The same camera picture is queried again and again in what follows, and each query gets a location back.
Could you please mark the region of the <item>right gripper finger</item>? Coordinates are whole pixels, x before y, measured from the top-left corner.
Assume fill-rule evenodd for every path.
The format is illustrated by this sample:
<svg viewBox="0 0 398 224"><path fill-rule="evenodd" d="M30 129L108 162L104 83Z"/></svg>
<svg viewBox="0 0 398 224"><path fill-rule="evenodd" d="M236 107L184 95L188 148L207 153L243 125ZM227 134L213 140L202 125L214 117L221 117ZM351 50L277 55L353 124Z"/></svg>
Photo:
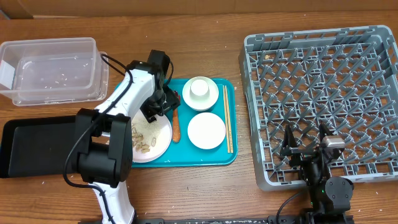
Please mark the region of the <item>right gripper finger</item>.
<svg viewBox="0 0 398 224"><path fill-rule="evenodd" d="M286 147L298 148L297 142L289 124L287 124L285 127L284 140L282 142L282 148L285 149Z"/></svg>
<svg viewBox="0 0 398 224"><path fill-rule="evenodd" d="M319 125L319 134L320 134L320 144L322 144L323 138L325 136L332 136L333 133L328 129L327 125L325 123L320 123Z"/></svg>

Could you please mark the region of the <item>rice and food scraps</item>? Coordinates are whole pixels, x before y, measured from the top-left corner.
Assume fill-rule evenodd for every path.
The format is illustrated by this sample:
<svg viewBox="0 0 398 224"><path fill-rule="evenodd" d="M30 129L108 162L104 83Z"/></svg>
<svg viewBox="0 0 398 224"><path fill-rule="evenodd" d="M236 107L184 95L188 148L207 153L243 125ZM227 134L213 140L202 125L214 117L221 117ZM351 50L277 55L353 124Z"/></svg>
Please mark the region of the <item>rice and food scraps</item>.
<svg viewBox="0 0 398 224"><path fill-rule="evenodd" d="M160 142L161 124L158 121L148 123L145 119L134 120L131 124L133 149L142 154L151 152Z"/></svg>

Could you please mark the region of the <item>large white plate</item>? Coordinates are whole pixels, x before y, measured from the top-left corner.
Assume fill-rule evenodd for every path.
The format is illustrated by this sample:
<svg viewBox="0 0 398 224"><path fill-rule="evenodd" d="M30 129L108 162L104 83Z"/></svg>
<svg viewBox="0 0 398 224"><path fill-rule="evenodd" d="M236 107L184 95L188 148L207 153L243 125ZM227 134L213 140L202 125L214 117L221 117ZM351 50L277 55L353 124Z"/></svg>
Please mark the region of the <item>large white plate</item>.
<svg viewBox="0 0 398 224"><path fill-rule="evenodd" d="M172 126L166 116L155 115L149 123L142 111L138 111L131 121L132 161L146 163L158 159L170 146Z"/></svg>

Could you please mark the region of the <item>orange carrot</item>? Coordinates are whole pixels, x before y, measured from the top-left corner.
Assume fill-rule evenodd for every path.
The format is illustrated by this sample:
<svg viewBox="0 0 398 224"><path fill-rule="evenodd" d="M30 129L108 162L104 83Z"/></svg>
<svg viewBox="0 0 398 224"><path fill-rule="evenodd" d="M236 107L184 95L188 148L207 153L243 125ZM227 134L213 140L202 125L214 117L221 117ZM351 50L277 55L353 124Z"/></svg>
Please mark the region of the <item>orange carrot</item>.
<svg viewBox="0 0 398 224"><path fill-rule="evenodd" d="M180 123L178 118L178 109L173 110L172 116L172 140L174 143L180 142L181 132L180 132Z"/></svg>

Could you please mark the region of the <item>red snack wrapper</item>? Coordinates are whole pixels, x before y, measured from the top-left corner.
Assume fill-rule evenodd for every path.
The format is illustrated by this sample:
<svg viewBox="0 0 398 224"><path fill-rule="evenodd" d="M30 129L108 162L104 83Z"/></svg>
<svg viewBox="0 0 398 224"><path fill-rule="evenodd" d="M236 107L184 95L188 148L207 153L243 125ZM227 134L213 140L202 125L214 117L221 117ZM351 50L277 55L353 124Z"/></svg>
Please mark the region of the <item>red snack wrapper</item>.
<svg viewBox="0 0 398 224"><path fill-rule="evenodd" d="M174 94L175 94L175 96L177 97L177 99L178 99L178 106L180 106L180 104L181 104L181 98L180 98L180 95L179 95L179 93L177 92L177 91L175 91L174 90Z"/></svg>

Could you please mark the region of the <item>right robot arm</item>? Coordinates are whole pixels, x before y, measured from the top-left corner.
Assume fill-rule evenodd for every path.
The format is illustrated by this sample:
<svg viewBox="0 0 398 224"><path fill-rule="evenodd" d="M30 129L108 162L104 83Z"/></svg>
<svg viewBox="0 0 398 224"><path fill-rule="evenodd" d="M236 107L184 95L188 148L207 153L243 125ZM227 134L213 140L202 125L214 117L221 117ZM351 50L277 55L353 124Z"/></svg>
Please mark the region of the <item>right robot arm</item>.
<svg viewBox="0 0 398 224"><path fill-rule="evenodd" d="M295 217L281 217L282 209L297 193L288 198L278 209L277 223L353 223L353 217L345 212L351 208L354 184L344 177L332 177L328 164L337 160L345 150L345 142L334 135L325 124L319 125L320 143L310 149L299 149L290 125L285 127L280 153L289 156L289 165L298 167L310 196L311 207L304 208Z"/></svg>

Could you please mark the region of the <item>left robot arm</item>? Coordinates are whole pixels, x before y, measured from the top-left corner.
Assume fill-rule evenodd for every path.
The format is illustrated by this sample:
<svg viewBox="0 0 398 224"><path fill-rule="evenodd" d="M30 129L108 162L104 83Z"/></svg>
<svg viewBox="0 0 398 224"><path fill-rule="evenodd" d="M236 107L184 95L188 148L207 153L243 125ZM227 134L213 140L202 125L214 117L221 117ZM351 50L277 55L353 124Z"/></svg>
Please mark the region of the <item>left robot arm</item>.
<svg viewBox="0 0 398 224"><path fill-rule="evenodd" d="M134 223L126 185L133 158L131 120L142 112L151 123L180 106L168 86L173 69L165 52L151 50L145 62L122 66L124 79L106 101L76 114L75 143L64 167L79 173L83 183L71 182L67 174L63 178L72 187L93 189L103 223Z"/></svg>

